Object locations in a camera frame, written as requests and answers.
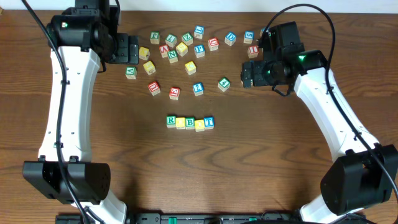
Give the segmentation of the blue T block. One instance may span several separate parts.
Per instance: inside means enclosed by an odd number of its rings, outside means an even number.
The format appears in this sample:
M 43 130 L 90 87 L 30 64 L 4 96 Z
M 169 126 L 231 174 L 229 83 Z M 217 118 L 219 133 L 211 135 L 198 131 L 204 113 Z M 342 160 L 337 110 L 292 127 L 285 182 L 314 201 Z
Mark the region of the blue T block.
M 209 117 L 205 117 L 203 118 L 204 123 L 205 123 L 205 129 L 213 129 L 215 126 L 215 122 L 214 122 L 214 117 L 209 116 Z

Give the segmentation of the yellow O block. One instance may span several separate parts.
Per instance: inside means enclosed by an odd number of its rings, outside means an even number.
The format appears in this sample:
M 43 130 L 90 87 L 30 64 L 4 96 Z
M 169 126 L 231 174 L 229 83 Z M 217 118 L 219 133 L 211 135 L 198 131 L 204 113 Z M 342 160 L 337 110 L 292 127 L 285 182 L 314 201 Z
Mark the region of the yellow O block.
M 203 119 L 195 120 L 195 131 L 200 132 L 205 130 L 205 122 Z
M 185 118 L 184 117 L 177 117 L 175 119 L 175 125 L 177 129 L 185 129 Z

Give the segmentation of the green B block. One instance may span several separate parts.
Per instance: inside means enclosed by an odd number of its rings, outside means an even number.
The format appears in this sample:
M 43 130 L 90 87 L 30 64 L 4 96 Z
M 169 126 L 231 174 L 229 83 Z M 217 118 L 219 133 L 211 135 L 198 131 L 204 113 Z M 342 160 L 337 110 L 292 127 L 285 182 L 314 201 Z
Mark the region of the green B block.
M 185 118 L 185 129 L 195 129 L 195 118 L 194 117 Z

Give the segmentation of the green R block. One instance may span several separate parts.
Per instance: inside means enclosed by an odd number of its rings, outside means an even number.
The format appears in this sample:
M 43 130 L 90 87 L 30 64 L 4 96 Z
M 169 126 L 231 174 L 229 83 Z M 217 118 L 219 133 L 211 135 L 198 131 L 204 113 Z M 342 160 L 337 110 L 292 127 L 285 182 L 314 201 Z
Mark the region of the green R block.
M 176 116 L 169 115 L 166 117 L 166 125 L 168 128 L 175 128 L 176 127 Z

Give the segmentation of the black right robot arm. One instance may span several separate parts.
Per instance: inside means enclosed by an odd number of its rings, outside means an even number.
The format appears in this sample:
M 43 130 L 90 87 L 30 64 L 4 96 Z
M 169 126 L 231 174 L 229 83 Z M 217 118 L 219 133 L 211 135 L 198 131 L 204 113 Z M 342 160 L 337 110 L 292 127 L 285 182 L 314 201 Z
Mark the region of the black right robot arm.
M 390 199 L 397 149 L 383 146 L 363 126 L 340 92 L 319 50 L 305 50 L 295 22 L 267 29 L 258 41 L 263 59 L 243 63 L 243 87 L 287 85 L 305 103 L 324 135 L 333 161 L 321 194 L 299 210 L 310 223 L 333 223 Z

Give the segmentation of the green block far top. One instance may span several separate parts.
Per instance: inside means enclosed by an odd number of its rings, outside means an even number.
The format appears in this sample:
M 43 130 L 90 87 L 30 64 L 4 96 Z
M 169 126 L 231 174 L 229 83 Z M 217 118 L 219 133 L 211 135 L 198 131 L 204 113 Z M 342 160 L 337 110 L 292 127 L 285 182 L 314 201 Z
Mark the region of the green block far top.
M 157 31 L 153 31 L 150 33 L 150 42 L 152 44 L 160 44 L 160 33 Z

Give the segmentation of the green 4 block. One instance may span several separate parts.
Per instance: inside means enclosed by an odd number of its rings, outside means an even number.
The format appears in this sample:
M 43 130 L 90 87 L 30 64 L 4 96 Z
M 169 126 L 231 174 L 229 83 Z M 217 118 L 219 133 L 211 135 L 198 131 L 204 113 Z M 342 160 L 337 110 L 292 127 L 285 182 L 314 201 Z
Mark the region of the green 4 block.
M 218 82 L 218 88 L 225 92 L 231 85 L 231 82 L 226 78 L 223 77 L 219 82 Z

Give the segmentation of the red A block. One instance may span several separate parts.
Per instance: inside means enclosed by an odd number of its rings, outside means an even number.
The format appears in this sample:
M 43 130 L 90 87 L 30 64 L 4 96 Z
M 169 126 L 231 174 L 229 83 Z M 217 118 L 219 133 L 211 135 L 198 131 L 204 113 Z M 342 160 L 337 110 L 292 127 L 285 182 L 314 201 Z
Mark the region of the red A block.
M 164 45 L 159 46 L 159 51 L 160 51 L 162 58 L 166 58 L 166 57 L 168 57 L 168 53 L 170 52 L 170 49 L 167 44 L 164 44 Z

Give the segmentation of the blue D block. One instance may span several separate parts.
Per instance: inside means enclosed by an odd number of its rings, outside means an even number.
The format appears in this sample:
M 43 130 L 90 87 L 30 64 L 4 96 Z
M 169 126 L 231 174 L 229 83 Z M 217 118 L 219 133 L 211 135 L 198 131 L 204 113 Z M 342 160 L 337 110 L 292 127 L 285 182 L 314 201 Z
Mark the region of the blue D block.
M 235 41 L 236 41 L 236 34 L 234 34 L 233 32 L 228 32 L 224 39 L 224 42 L 227 45 L 232 46 L 235 43 Z

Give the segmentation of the green L block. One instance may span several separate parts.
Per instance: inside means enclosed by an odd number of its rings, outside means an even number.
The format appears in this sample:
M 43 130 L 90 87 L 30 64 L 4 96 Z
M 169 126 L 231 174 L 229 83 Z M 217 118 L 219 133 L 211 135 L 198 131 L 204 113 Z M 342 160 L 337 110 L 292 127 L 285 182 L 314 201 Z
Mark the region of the green L block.
M 177 37 L 173 34 L 168 34 L 165 38 L 165 43 L 170 47 L 174 48 L 177 43 Z

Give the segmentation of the yellow block near Z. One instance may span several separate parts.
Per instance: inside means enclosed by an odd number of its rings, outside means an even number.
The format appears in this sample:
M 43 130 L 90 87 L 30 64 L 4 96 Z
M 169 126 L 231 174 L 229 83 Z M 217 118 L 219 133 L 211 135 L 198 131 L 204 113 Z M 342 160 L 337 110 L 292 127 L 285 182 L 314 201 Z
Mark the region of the yellow block near Z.
M 183 57 L 188 53 L 188 46 L 184 44 L 183 42 L 179 43 L 176 47 L 176 51 L 179 54 L 179 56 Z

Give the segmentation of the green Z block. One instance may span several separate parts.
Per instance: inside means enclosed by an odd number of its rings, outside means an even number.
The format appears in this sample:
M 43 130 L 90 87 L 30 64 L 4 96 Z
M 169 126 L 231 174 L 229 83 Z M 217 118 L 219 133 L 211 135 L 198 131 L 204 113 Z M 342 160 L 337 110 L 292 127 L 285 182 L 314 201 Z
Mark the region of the green Z block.
M 182 35 L 182 41 L 186 45 L 192 45 L 193 44 L 193 36 L 191 33 L 187 32 Z

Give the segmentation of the red E block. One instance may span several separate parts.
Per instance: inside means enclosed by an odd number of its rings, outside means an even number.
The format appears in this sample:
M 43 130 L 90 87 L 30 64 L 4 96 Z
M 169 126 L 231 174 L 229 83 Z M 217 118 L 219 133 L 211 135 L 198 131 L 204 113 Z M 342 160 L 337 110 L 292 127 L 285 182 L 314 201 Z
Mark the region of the red E block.
M 172 87 L 169 92 L 169 98 L 171 100 L 178 100 L 180 96 L 180 88 Z

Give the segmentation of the blue block top row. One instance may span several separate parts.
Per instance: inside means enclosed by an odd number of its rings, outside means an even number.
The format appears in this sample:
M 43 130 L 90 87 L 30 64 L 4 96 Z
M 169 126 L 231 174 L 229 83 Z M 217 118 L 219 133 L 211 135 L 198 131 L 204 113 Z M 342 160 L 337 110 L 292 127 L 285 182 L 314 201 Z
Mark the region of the blue block top row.
M 202 39 L 204 35 L 205 28 L 203 26 L 195 26 L 194 38 Z

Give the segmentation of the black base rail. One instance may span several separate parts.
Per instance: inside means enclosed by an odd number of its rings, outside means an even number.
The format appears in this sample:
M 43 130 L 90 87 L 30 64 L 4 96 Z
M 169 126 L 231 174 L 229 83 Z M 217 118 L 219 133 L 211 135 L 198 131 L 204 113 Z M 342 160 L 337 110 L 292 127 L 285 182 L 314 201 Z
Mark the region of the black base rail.
M 57 215 L 56 224 L 83 223 L 80 215 Z M 204 224 L 204 223 L 304 223 L 298 215 L 291 213 L 265 212 L 262 215 L 161 215 L 159 213 L 137 213 L 127 216 L 125 223 L 132 224 Z M 332 223 L 366 223 L 359 217 L 346 217 Z

